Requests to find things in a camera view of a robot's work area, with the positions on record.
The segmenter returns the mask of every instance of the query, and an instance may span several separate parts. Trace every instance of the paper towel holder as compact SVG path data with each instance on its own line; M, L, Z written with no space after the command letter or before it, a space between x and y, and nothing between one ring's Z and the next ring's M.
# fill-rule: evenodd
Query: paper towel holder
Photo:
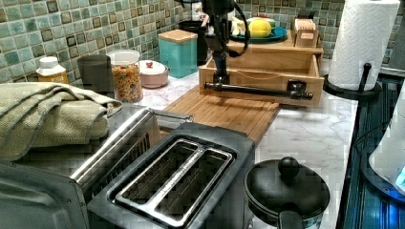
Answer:
M370 63L366 63L363 68L364 68L364 71L361 76L360 85L359 85L357 91L343 89L343 88L337 87L335 85L332 85L328 81L327 74L324 76L325 77L324 91L329 94L333 94L335 96L347 98L350 100L373 101L373 100L377 99L381 92L381 86L378 83L375 83L374 87L371 90L364 91L364 87L366 86L367 78L369 77L369 73L370 73L370 69L372 68L372 65Z

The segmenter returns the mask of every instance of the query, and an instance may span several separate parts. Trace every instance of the small wooden box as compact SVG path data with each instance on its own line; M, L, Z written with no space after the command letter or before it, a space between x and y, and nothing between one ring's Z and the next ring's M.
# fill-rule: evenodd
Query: small wooden box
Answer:
M294 47L315 48L320 44L319 31L315 29L296 28L295 20L291 23L291 38Z
M228 47L240 51L243 45L243 43L230 41ZM290 80L301 80L307 83L306 92L313 93L312 100L295 100L288 97L207 90L204 88L204 83L212 82L216 71L212 59L206 65L200 67L200 94L316 107L319 105L324 84L324 77L319 75L319 61L322 53L322 48L292 47L292 41L288 33L288 39L284 42L251 44L247 52L242 56L237 58L228 57L226 59L230 85L285 91Z

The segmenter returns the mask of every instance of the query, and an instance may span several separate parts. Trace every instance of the wooden organizer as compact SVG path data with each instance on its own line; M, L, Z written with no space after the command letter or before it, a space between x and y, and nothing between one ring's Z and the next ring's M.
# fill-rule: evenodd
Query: wooden organizer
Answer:
M238 52L243 49L243 46L241 42L228 43L230 49ZM313 93L312 100L206 90L204 83L213 82L216 71L213 59L200 67L200 93L315 107L319 105L324 84L324 77L319 75L322 54L322 48L293 47L290 32L288 32L287 39L282 42L249 44L246 53L242 56L226 59L231 85L285 91L290 80L301 80L307 83L306 92Z

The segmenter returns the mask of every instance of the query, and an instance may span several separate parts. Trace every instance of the paper towel roll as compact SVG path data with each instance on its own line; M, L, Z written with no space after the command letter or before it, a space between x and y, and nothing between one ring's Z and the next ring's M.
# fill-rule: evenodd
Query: paper towel roll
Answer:
M364 90L374 87L398 7L398 0L346 1L330 63L331 84L357 91L363 66L370 63L372 69Z

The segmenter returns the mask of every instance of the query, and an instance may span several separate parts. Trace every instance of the jar lid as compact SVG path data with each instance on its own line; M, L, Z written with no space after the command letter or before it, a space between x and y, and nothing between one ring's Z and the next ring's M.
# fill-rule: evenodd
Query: jar lid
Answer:
M140 57L139 52L133 50L113 51L108 52L107 55L110 56L112 65L136 64Z
M57 58L54 56L43 57L39 60L42 69L51 69L58 65Z
M153 60L139 61L139 72L142 74L160 74L166 71L166 67Z
M323 213L330 202L325 181L292 157L256 164L245 176L248 200L275 218L291 206L303 219Z

